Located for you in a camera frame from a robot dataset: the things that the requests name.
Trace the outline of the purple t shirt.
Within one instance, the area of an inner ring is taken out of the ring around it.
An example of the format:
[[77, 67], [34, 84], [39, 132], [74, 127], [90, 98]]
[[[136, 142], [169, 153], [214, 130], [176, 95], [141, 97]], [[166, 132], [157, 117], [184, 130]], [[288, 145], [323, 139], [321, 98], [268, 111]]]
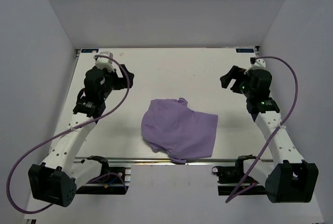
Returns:
[[190, 109], [184, 98], [154, 99], [141, 123], [143, 140], [174, 163], [212, 156], [218, 116]]

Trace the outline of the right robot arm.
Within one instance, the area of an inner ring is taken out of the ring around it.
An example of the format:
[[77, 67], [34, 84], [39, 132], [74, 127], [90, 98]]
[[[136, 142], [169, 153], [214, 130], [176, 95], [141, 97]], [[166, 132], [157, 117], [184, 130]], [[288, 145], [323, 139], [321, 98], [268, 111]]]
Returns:
[[318, 168], [308, 163], [297, 151], [282, 124], [280, 109], [270, 96], [272, 75], [256, 67], [246, 71], [238, 66], [220, 78], [222, 88], [234, 81], [231, 91], [243, 94], [247, 111], [262, 132], [274, 167], [270, 168], [258, 156], [243, 155], [236, 160], [231, 172], [223, 174], [225, 182], [246, 182], [252, 178], [261, 184], [272, 203], [308, 203], [318, 178]]

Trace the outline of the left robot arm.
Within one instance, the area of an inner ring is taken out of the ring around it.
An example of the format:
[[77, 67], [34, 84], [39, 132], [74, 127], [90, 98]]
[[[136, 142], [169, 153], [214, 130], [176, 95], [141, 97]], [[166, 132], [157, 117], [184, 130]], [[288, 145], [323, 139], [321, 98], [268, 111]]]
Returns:
[[57, 145], [40, 165], [33, 164], [29, 171], [32, 195], [35, 199], [67, 207], [77, 189], [92, 179], [106, 181], [110, 169], [106, 158], [91, 155], [74, 164], [83, 142], [97, 125], [105, 111], [105, 101], [113, 90], [133, 86], [134, 74], [120, 65], [121, 77], [116, 71], [94, 66], [85, 74], [84, 88], [79, 91], [69, 122], [69, 133], [60, 137]]

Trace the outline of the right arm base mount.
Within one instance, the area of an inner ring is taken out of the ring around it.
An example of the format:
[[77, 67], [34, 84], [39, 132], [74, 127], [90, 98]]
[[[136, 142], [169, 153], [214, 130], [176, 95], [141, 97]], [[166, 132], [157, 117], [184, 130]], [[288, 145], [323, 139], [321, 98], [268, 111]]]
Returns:
[[[233, 188], [237, 185], [239, 180], [243, 177], [243, 163], [247, 160], [254, 160], [256, 157], [253, 155], [245, 155], [239, 156], [233, 166], [214, 166], [212, 167], [211, 171], [212, 174], [218, 177], [218, 194], [219, 196], [228, 196], [232, 192]], [[244, 182], [242, 183], [241, 187], [237, 190], [240, 192], [248, 188], [251, 185], [254, 185], [256, 181], [248, 176]], [[261, 185], [256, 185], [253, 188], [249, 189], [245, 193], [241, 195], [266, 195], [265, 188]]]

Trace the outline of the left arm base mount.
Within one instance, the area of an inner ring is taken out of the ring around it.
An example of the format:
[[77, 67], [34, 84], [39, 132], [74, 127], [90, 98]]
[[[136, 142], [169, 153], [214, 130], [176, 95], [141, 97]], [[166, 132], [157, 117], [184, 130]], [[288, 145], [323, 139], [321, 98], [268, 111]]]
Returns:
[[93, 162], [100, 165], [98, 174], [93, 176], [101, 178], [91, 181], [77, 189], [76, 194], [81, 195], [126, 195], [130, 184], [131, 169], [120, 165], [111, 165], [102, 156], [89, 156], [83, 162]]

